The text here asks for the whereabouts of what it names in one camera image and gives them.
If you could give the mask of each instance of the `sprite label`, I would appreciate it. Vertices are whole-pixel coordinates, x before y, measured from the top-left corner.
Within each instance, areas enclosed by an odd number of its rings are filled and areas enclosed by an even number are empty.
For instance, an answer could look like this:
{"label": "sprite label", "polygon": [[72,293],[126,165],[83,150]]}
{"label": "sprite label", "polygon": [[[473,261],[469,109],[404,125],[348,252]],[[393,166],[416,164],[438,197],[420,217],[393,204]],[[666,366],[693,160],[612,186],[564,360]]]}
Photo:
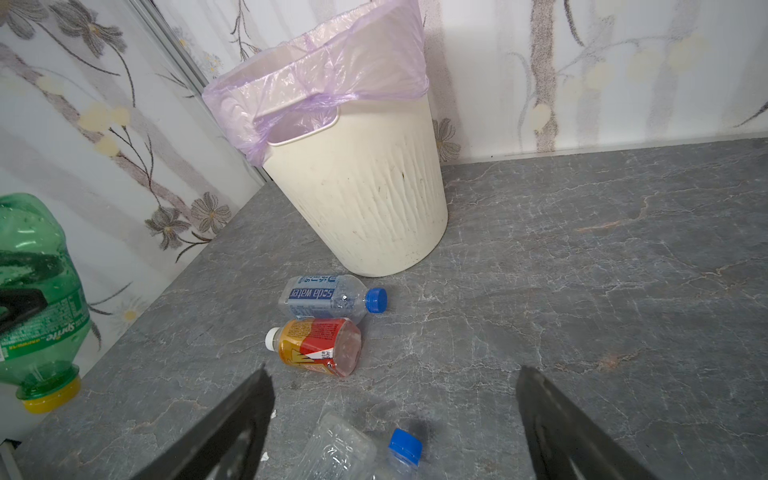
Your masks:
{"label": "sprite label", "polygon": [[88,322],[88,304],[79,288],[0,336],[0,362],[48,348]]}

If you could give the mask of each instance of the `gray marble floor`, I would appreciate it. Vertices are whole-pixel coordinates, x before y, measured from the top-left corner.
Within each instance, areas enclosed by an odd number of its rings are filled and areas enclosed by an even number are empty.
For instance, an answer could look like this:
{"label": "gray marble floor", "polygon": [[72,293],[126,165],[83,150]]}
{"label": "gray marble floor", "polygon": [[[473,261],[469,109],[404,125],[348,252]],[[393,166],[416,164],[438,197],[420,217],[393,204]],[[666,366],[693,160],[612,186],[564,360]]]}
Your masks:
{"label": "gray marble floor", "polygon": [[446,167],[449,226],[367,280],[345,381],[263,346],[286,279],[343,268],[264,188],[18,451],[26,478],[129,478],[262,362],[282,478],[322,411],[424,444],[423,478],[532,478],[515,401],[541,369],[661,478],[768,476],[768,141]]}

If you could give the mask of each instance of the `trash can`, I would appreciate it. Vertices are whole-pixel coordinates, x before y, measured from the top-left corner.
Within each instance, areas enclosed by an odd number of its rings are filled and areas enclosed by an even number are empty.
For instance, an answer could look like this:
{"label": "trash can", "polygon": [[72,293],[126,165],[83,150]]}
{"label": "trash can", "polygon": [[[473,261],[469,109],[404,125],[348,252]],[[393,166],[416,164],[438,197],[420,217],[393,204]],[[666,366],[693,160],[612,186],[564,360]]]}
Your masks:
{"label": "trash can", "polygon": [[203,93],[230,143],[362,276],[415,265],[448,222],[423,46],[416,0],[374,0]]}

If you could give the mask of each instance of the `crushed plastic bottle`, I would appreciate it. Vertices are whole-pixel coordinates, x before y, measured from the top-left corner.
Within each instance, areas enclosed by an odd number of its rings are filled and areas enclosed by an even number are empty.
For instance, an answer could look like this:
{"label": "crushed plastic bottle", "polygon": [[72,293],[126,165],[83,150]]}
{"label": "crushed plastic bottle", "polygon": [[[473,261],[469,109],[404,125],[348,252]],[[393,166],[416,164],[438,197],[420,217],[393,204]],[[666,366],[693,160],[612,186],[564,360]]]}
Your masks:
{"label": "crushed plastic bottle", "polygon": [[361,480],[376,464],[376,444],[334,413],[326,413],[287,480]]}
{"label": "crushed plastic bottle", "polygon": [[422,443],[396,429],[386,457],[376,462],[376,448],[366,435],[335,413],[320,420],[288,480],[412,480],[422,457]]}
{"label": "crushed plastic bottle", "polygon": [[0,197],[0,382],[32,413],[80,390],[72,363],[91,317],[64,231],[30,194]]}
{"label": "crushed plastic bottle", "polygon": [[348,318],[357,324],[368,312],[384,312],[387,296],[353,275],[305,275],[288,280],[277,304],[289,318]]}
{"label": "crushed plastic bottle", "polygon": [[305,319],[270,329],[264,344],[286,365],[346,377],[357,366],[362,338],[349,319]]}
{"label": "crushed plastic bottle", "polygon": [[422,443],[405,430],[396,429],[388,455],[376,466],[372,480],[411,480],[422,457]]}

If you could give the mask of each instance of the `soda water label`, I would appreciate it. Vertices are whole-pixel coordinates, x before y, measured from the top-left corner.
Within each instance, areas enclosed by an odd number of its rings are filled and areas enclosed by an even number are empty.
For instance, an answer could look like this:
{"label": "soda water label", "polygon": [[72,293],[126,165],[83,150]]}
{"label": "soda water label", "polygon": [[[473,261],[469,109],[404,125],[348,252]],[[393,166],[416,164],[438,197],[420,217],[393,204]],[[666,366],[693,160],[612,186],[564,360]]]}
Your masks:
{"label": "soda water label", "polygon": [[296,317],[331,316],[333,293],[339,277],[300,276],[288,295],[288,307]]}
{"label": "soda water label", "polygon": [[71,336],[88,322],[88,304],[79,288],[0,336],[0,362],[37,352]]}

